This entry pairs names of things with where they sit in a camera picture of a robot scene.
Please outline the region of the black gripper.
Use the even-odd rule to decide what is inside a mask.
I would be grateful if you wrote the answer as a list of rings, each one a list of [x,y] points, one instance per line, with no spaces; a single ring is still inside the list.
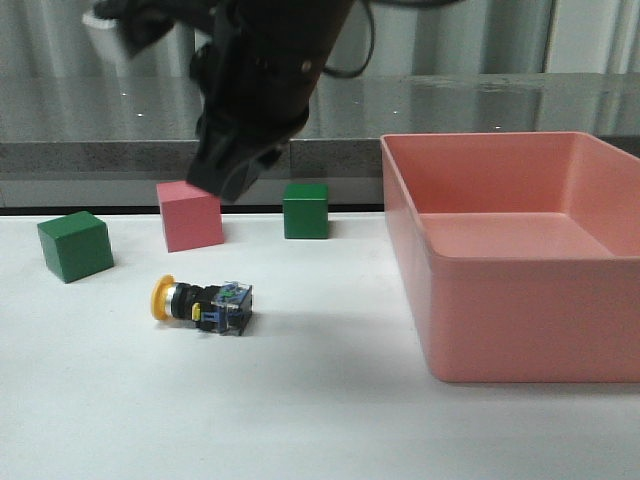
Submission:
[[[204,108],[186,180],[235,202],[306,123],[349,1],[222,1],[190,77]]]

